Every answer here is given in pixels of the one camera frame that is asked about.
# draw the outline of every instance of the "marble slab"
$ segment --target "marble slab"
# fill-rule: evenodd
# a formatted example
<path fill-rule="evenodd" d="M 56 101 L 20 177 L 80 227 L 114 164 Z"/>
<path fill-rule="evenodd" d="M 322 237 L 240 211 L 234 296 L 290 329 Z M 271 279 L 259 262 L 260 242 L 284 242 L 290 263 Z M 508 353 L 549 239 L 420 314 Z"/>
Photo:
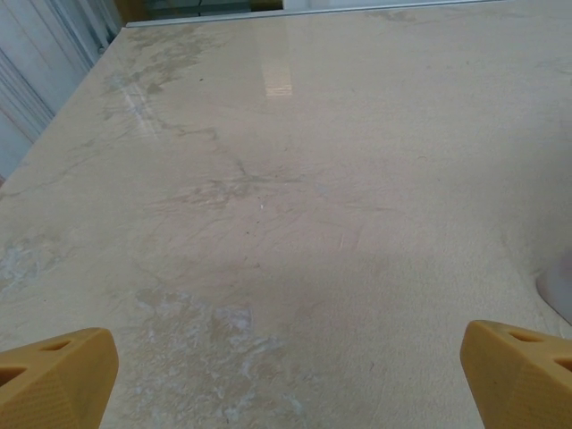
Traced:
<path fill-rule="evenodd" d="M 88 326 L 105 429 L 478 428 L 458 349 L 566 337 L 572 3 L 124 29 L 0 192 L 0 349 Z"/>

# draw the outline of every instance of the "metal edge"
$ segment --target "metal edge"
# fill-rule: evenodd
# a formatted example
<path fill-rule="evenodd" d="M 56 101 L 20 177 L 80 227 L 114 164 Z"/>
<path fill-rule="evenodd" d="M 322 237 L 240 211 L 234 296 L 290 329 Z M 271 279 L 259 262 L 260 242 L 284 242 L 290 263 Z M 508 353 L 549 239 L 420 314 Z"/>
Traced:
<path fill-rule="evenodd" d="M 312 9 L 312 10 L 293 10 L 293 11 L 269 11 L 269 12 L 250 12 L 250 13 L 230 13 L 226 15 L 210 15 L 198 16 L 192 18 L 173 18 L 170 20 L 159 21 L 136 21 L 128 22 L 125 26 L 128 29 L 141 28 L 141 27 L 157 27 L 163 25 L 175 25 L 186 23 L 203 23 L 203 22 L 217 22 L 217 21 L 237 21 L 237 20 L 252 20 L 257 18 L 273 18 L 282 16 L 297 16 L 309 15 L 317 13 L 343 13 L 343 12 L 359 12 L 359 11 L 379 11 L 384 9 L 406 9 L 413 7 L 435 7 L 435 6 L 450 6 L 456 4 L 480 4 L 480 3 L 495 3 L 506 0 L 434 0 L 432 2 L 407 2 L 403 4 L 383 4 L 377 6 L 350 6 L 339 7 L 332 9 Z"/>

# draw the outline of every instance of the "beige marble surface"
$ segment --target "beige marble surface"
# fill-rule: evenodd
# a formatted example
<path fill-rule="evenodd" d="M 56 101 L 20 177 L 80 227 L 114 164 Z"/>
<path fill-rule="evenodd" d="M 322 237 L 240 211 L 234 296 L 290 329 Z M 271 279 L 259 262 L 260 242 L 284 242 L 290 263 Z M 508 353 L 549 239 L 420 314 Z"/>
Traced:
<path fill-rule="evenodd" d="M 110 328 L 104 428 L 478 428 L 466 323 L 572 336 L 572 4 L 125 29 L 3 186 L 0 348 Z"/>

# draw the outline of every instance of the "gray object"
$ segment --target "gray object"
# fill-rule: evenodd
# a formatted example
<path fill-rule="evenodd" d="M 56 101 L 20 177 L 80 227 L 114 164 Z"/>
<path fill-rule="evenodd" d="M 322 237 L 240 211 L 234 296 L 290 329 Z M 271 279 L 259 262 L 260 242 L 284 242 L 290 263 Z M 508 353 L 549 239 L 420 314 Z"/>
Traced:
<path fill-rule="evenodd" d="M 559 315 L 572 324 L 572 249 L 538 278 L 536 289 Z"/>

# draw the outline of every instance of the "corrugated panel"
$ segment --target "corrugated panel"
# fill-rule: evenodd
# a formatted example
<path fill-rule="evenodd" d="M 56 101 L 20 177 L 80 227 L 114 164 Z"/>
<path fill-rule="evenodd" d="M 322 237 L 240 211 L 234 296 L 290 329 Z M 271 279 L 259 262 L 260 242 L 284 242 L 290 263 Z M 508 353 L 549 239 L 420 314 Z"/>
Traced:
<path fill-rule="evenodd" d="M 15 170 L 120 27 L 113 0 L 0 0 L 0 175 Z"/>

